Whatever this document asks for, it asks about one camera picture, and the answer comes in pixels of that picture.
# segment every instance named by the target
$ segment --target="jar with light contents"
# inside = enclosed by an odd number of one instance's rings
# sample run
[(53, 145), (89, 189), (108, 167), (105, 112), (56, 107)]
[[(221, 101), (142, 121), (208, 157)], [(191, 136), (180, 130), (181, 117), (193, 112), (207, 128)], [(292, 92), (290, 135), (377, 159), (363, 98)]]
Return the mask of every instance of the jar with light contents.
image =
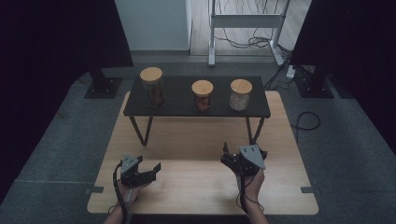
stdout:
[(248, 108), (250, 93), (253, 89), (251, 83), (245, 79), (236, 79), (231, 83), (230, 107), (236, 111)]

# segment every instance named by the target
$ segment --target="forearm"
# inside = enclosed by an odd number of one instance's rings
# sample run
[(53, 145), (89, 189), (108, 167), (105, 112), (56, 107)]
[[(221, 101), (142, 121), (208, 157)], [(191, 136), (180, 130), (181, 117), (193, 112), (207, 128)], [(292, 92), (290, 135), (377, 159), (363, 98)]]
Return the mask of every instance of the forearm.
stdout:
[(268, 224), (268, 220), (265, 217), (264, 213), (260, 206), (256, 203), (253, 203), (249, 200), (245, 200), (245, 205), (247, 208), (247, 215), (250, 221), (250, 224)]
[(106, 218), (103, 224), (120, 224), (122, 222), (122, 209), (119, 204), (117, 204), (110, 215)]
[[(128, 203), (125, 202), (127, 212), (134, 206), (134, 201), (136, 201), (137, 194), (138, 194), (138, 192), (133, 193), (132, 197), (131, 197), (131, 201), (129, 201)], [(123, 216), (122, 208), (121, 208), (120, 204), (117, 203), (116, 206), (114, 207), (113, 211), (111, 211), (111, 213), (106, 218), (104, 224), (121, 224), (122, 216)]]

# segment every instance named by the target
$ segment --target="black cable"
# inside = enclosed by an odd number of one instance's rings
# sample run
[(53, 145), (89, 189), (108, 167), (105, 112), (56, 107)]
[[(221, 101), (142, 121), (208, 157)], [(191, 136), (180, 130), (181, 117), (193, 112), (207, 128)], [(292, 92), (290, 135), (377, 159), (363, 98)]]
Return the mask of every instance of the black cable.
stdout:
[(248, 8), (250, 14), (256, 14), (256, 13), (253, 13), (253, 12), (251, 11), (250, 3), (249, 3), (248, 1), (247, 1), (247, 8)]
[[(243, 209), (244, 211), (246, 210), (246, 207), (245, 207), (244, 205), (242, 205), (242, 203), (245, 203), (245, 202), (242, 202), (244, 199), (241, 197), (241, 195), (243, 195), (243, 197), (246, 197), (250, 202), (257, 204), (257, 205), (260, 207), (260, 209), (262, 210), (262, 212), (264, 211), (264, 207), (263, 207), (259, 202), (253, 201), (253, 200), (250, 199), (250, 198), (246, 195), (246, 193), (245, 193), (245, 188), (247, 188), (247, 187), (251, 184), (251, 182), (253, 182), (253, 179), (254, 179), (254, 177), (256, 177), (257, 173), (256, 173), (256, 174), (250, 179), (250, 181), (245, 185), (245, 187), (243, 188), (243, 190), (240, 190), (240, 191), (239, 191), (238, 195), (236, 196), (236, 200), (235, 200), (236, 205), (237, 205), (239, 208)], [(242, 186), (244, 186), (244, 183), (245, 183), (245, 178), (244, 178), (244, 182), (242, 182), (242, 180), (241, 180), (241, 188), (242, 188)]]
[(239, 3), (239, 0), (236, 0), (236, 5), (235, 5), (236, 14), (239, 13), (239, 10), (238, 10), (238, 3)]
[[(289, 89), (289, 87), (290, 87), (290, 83), (292, 83), (294, 80), (291, 80), (291, 81), (278, 81), (277, 82), (277, 84), (276, 84), (276, 86), (275, 87), (273, 87), (272, 89), (270, 89), (270, 91), (275, 91), (275, 90), (277, 90), (277, 89), (283, 89), (283, 90), (288, 90)], [(279, 83), (284, 83), (284, 84), (286, 84), (286, 87), (283, 87), (283, 86), (281, 86), (281, 85), (279, 85)]]
[[(310, 115), (313, 115), (314, 117), (316, 117), (317, 118), (317, 120), (318, 120), (318, 123), (317, 123), (317, 125), (315, 125), (314, 127), (312, 127), (312, 128), (302, 128), (302, 127), (299, 127), (299, 122), (300, 122), (300, 118), (303, 116), (303, 115), (305, 115), (305, 114), (310, 114)], [(297, 122), (296, 122), (296, 125), (290, 125), (292, 128), (295, 128), (296, 129), (296, 142), (297, 142), (297, 145), (298, 145), (298, 131), (299, 130), (303, 130), (303, 131), (313, 131), (313, 130), (315, 130), (316, 128), (318, 128), (319, 126), (320, 126), (320, 117), (317, 115), (317, 114), (315, 114), (315, 113), (313, 113), (313, 112), (310, 112), (310, 111), (305, 111), (305, 112), (303, 112), (303, 113), (301, 113), (299, 116), (298, 116), (298, 118), (297, 118)]]
[(110, 206), (110, 207), (107, 209), (107, 214), (108, 214), (108, 215), (110, 214), (110, 209), (112, 209), (112, 208), (114, 208), (114, 207), (116, 207), (116, 205), (112, 205), (112, 206)]
[(242, 1), (242, 14), (244, 14), (244, 5), (245, 5), (245, 1)]
[(279, 68), (277, 69), (277, 71), (275, 72), (275, 74), (267, 81), (267, 83), (265, 83), (264, 85), (264, 89), (265, 90), (271, 90), (271, 85), (274, 82), (277, 74), (279, 74), (279, 72), (285, 67), (285, 64), (288, 63), (290, 57), (286, 58), (286, 60), (279, 66)]
[(126, 212), (126, 207), (125, 207), (125, 202), (122, 199), (122, 195), (120, 193), (119, 190), (119, 185), (118, 185), (118, 181), (117, 181), (117, 170), (122, 166), (122, 161), (117, 164), (116, 169), (114, 170), (113, 173), (113, 185), (114, 185), (114, 190), (116, 191), (116, 195), (117, 195), (117, 199), (120, 202), (120, 206), (121, 206), (121, 210), (122, 210), (122, 222), (121, 224), (124, 224), (126, 222), (126, 218), (127, 218), (127, 212)]
[[(267, 2), (268, 2), (268, 0), (265, 1), (265, 5), (263, 6), (263, 9), (262, 9), (262, 14), (264, 14), (264, 11), (265, 11), (265, 9), (266, 9), (266, 7), (267, 7)], [(277, 10), (278, 2), (279, 2), (279, 0), (276, 1), (276, 8), (275, 8), (275, 11)], [(227, 6), (228, 3), (229, 3), (229, 1), (227, 1), (226, 4), (225, 4), (225, 6), (224, 6), (224, 12), (225, 12), (225, 8), (226, 8), (226, 6)], [(222, 14), (221, 2), (220, 2), (220, 0), (218, 0), (218, 6), (219, 6), (219, 12), (220, 12), (220, 14)], [(211, 28), (211, 23), (210, 23), (210, 12), (209, 12), (209, 0), (207, 1), (207, 14), (208, 14), (208, 17), (209, 17), (209, 28)], [(217, 36), (215, 36), (215, 35), (214, 35), (214, 37), (215, 37), (217, 40), (225, 40), (225, 41), (227, 41), (231, 46), (233, 46), (234, 48), (237, 48), (237, 49), (247, 49), (247, 48), (249, 48), (249, 47), (265, 48), (265, 47), (269, 46), (269, 43), (270, 43), (270, 41), (272, 40), (272, 37), (273, 37), (273, 34), (274, 34), (274, 28), (272, 29), (271, 38), (255, 36), (255, 33), (257, 32), (257, 30), (258, 30), (258, 28), (254, 31), (253, 37), (251, 37), (251, 38), (248, 40), (247, 44), (240, 44), (240, 43), (237, 43), (237, 42), (231, 40), (231, 39), (227, 36), (227, 32), (225, 31), (225, 28), (223, 28), (223, 32), (224, 32), (225, 38), (217, 37)], [(277, 44), (277, 45), (278, 45), (279, 48), (281, 49), (281, 51), (282, 51), (282, 53), (283, 53), (283, 56), (289, 56), (290, 50), (285, 49), (284, 47), (280, 46), (279, 44)]]
[(239, 162), (239, 160), (236, 160), (236, 162), (237, 162), (237, 166), (239, 168), (240, 181), (241, 181), (241, 189), (239, 190), (239, 194), (240, 194), (241, 198), (240, 198), (239, 201), (241, 203), (242, 209), (245, 211), (245, 213), (248, 213), (248, 210), (247, 210), (247, 208), (245, 206), (245, 201), (242, 198), (242, 196), (245, 195), (245, 176), (244, 176), (244, 173), (243, 173), (243, 170), (242, 170), (241, 163)]

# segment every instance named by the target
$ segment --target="gray carpet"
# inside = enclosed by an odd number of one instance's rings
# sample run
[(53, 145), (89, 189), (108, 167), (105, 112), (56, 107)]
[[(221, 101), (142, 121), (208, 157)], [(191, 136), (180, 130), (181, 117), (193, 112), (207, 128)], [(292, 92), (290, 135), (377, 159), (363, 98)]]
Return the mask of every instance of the gray carpet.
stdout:
[[(60, 115), (53, 118), (1, 204), (0, 223), (105, 220), (106, 214), (87, 211), (89, 191), (124, 94), (148, 66), (160, 67), (165, 76), (261, 76), (263, 83), (277, 70), (274, 63), (217, 63), (213, 68), (207, 63), (135, 63), (134, 68), (105, 69), (108, 77), (123, 78), (115, 99), (84, 99), (91, 78), (83, 75), (70, 88)], [(285, 74), (283, 70), (277, 79), (285, 80)], [(334, 99), (304, 99), (294, 83), (288, 90), (278, 91), (291, 124), (305, 111), (320, 117), (317, 129), (298, 132), (319, 212), (314, 216), (268, 216), (270, 223), (396, 223), (396, 157), (356, 100), (342, 99), (335, 90)], [(312, 127), (316, 122), (306, 115), (299, 125)]]

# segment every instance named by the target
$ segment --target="tripod base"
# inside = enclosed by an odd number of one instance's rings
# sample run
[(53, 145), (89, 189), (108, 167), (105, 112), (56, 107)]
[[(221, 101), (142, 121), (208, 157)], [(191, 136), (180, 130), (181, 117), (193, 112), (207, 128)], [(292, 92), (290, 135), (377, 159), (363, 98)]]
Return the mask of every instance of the tripod base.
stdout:
[(303, 98), (334, 98), (325, 80), (323, 80), (320, 87), (313, 87), (309, 77), (306, 77), (301, 71), (296, 70), (294, 81)]
[(84, 99), (114, 99), (119, 90), (120, 84), (122, 82), (121, 77), (106, 77), (108, 82), (108, 88), (106, 90), (98, 91), (95, 89), (95, 84), (92, 82), (91, 86), (88, 88)]

